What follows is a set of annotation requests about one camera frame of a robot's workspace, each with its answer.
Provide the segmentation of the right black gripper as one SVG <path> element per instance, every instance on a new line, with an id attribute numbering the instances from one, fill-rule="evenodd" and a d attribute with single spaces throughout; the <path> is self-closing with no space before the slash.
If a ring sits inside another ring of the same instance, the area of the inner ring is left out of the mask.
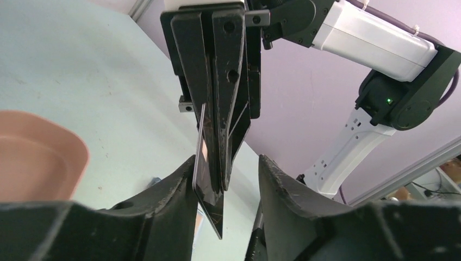
<path id="1" fill-rule="evenodd" d="M 213 188 L 219 165 L 222 190 L 228 190 L 232 161 L 251 120 L 260 116 L 261 50 L 278 39 L 311 47 L 332 6 L 333 1 L 207 1 L 161 13 L 182 89 L 180 106 L 201 117 L 206 105 L 203 130 Z"/>

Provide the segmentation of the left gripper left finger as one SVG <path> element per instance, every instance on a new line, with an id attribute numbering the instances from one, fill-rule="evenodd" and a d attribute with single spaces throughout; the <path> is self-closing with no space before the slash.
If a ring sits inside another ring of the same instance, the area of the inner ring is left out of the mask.
<path id="1" fill-rule="evenodd" d="M 75 201 L 1 204 L 1 260 L 190 260 L 195 157 L 110 209 Z"/>

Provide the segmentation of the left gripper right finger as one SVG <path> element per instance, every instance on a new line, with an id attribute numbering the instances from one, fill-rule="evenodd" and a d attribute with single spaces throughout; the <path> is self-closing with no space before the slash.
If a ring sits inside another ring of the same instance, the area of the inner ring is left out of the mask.
<path id="1" fill-rule="evenodd" d="M 460 202 L 351 207 L 258 164 L 260 207 L 246 260 L 460 260 Z"/>

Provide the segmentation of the black credit card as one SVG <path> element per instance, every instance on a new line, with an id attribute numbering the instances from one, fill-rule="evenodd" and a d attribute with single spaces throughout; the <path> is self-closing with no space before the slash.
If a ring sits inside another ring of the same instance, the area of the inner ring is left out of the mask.
<path id="1" fill-rule="evenodd" d="M 205 121 L 207 119 L 207 105 L 201 106 L 200 120 L 198 122 L 198 137 L 195 154 L 192 188 L 195 192 L 202 212 L 207 217 L 217 238 L 223 238 L 223 203 L 224 195 L 211 182 L 210 160 L 208 145 L 205 141 Z"/>

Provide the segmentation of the pink oval tray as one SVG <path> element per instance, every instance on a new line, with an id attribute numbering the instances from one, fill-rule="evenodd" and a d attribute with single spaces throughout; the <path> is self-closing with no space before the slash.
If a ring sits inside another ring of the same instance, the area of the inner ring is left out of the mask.
<path id="1" fill-rule="evenodd" d="M 1 111 L 1 201 L 70 200 L 89 164 L 74 132 L 39 115 Z"/>

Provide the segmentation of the blue card holder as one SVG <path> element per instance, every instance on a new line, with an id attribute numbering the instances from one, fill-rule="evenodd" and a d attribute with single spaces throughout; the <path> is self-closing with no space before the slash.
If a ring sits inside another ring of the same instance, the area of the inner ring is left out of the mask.
<path id="1" fill-rule="evenodd" d="M 150 182 L 146 185 L 146 189 L 151 188 L 155 184 L 159 183 L 161 181 L 161 178 L 159 177 L 154 177 L 150 180 Z"/>

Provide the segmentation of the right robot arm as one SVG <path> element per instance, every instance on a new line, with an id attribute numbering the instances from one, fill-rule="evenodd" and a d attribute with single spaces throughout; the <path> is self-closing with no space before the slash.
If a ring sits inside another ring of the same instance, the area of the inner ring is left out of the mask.
<path id="1" fill-rule="evenodd" d="M 216 203 L 261 110 L 261 50 L 284 39 L 370 68 L 348 122 L 306 172 L 332 198 L 346 177 L 396 131 L 422 124 L 452 94 L 460 53 L 366 1 L 178 1 L 160 15 L 182 105 L 193 111 L 203 155 L 198 196 Z"/>

